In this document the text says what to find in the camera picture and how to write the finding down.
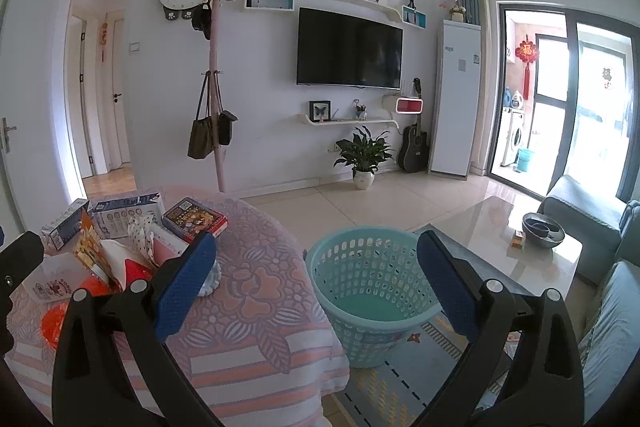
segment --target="gray bowl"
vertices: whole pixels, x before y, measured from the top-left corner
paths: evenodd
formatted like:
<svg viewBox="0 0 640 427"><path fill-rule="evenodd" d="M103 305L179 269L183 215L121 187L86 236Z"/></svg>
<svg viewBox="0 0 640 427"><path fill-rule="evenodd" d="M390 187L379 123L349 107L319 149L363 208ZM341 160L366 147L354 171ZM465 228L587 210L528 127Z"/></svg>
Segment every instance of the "gray bowl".
<svg viewBox="0 0 640 427"><path fill-rule="evenodd" d="M522 231L528 243L537 247L555 248L564 241L564 230L543 214L530 212L522 216Z"/></svg>

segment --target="flower vase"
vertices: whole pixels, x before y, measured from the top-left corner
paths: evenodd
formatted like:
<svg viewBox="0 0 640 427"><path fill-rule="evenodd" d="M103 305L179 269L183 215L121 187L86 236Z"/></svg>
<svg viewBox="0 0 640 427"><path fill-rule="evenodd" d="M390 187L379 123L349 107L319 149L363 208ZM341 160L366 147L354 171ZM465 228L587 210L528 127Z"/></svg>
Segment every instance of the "flower vase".
<svg viewBox="0 0 640 427"><path fill-rule="evenodd" d="M367 190L373 183L375 174L373 172L355 171L353 175L353 184L358 190Z"/></svg>

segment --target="coat rack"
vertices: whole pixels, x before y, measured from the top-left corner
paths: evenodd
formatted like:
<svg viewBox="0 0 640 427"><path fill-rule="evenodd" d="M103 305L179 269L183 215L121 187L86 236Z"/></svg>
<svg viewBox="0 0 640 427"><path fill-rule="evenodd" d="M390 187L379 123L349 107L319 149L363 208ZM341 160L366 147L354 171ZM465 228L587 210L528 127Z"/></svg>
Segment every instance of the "coat rack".
<svg viewBox="0 0 640 427"><path fill-rule="evenodd" d="M218 97L218 79L217 75L213 75L214 71L218 70L218 15L220 12L220 5L222 0L211 0L211 39L209 48L209 71L212 73L212 77L215 78L214 89L211 89L210 106L211 116L213 120L213 154L216 160L216 175L218 178L218 190L220 192L226 192L225 186L225 152L220 147L220 138L218 135L218 117L220 116L220 99Z"/></svg>

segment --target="black guitar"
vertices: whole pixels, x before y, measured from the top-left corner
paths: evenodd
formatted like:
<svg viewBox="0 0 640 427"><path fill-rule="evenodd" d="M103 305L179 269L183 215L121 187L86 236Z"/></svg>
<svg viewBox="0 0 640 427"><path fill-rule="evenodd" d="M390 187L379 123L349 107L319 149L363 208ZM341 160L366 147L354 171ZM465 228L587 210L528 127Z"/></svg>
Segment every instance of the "black guitar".
<svg viewBox="0 0 640 427"><path fill-rule="evenodd" d="M414 78L415 91L422 98L420 78ZM429 144L427 133L422 131L422 115L418 114L417 123L402 131L402 147L398 153L398 165L405 172L418 172L427 168Z"/></svg>

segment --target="gray sofa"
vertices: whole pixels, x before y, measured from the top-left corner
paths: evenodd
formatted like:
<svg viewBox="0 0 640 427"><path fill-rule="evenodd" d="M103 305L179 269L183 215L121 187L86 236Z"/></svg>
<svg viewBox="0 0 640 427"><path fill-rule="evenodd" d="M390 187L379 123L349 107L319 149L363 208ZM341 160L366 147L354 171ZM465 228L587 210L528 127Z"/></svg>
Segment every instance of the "gray sofa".
<svg viewBox="0 0 640 427"><path fill-rule="evenodd" d="M582 243L576 271L594 284L602 281L618 259L640 266L640 202L625 204L617 198L591 194L565 175L538 211Z"/></svg>
<svg viewBox="0 0 640 427"><path fill-rule="evenodd" d="M639 303L640 268L617 261L591 301L578 344L588 427L638 425L631 417L638 415L634 404L640 384Z"/></svg>

